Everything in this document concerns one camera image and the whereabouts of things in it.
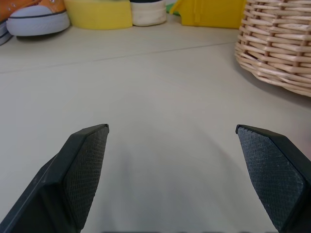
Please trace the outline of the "orange canvas sneaker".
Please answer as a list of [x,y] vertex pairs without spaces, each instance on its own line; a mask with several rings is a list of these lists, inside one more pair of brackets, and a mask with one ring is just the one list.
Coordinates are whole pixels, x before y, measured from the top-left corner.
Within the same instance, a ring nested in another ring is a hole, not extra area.
[[12,36],[58,33],[70,26],[64,0],[0,0],[0,22]]

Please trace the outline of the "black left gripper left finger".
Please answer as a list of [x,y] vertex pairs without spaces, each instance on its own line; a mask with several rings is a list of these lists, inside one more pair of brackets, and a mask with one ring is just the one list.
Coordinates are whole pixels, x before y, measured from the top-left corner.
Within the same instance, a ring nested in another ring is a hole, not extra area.
[[0,223],[0,233],[81,233],[95,197],[108,124],[73,133],[37,172]]

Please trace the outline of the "wicker basket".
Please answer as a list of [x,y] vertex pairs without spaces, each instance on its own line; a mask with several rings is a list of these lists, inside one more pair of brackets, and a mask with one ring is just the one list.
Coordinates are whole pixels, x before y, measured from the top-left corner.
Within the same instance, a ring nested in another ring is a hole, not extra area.
[[258,80],[311,98],[311,0],[246,0],[235,56]]

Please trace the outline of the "white fabric shoe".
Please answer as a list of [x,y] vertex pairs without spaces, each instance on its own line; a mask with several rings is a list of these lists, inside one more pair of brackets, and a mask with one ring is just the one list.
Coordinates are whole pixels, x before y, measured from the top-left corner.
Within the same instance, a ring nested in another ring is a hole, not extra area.
[[145,27],[167,21],[166,0],[130,0],[132,23]]

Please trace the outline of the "yellow plastic box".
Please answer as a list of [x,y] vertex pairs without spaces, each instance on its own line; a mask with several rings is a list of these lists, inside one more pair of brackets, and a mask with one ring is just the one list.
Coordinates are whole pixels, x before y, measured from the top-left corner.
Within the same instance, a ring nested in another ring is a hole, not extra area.
[[170,14],[177,11],[183,26],[238,29],[246,0],[177,0]]

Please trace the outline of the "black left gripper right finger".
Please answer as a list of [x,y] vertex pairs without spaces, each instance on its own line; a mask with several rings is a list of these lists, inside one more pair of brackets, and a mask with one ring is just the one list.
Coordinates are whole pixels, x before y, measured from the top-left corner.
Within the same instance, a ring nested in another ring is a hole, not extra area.
[[237,125],[252,186],[279,233],[311,233],[311,160],[286,136]]

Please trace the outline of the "green flat item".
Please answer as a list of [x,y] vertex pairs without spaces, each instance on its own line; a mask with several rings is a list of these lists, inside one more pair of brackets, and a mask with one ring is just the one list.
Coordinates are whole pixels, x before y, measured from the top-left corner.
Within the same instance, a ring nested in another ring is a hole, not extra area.
[[[172,9],[172,7],[174,6],[174,3],[170,3],[166,5],[166,12],[169,14],[170,10]],[[177,11],[173,12],[173,15],[175,16],[180,16],[180,14]]]

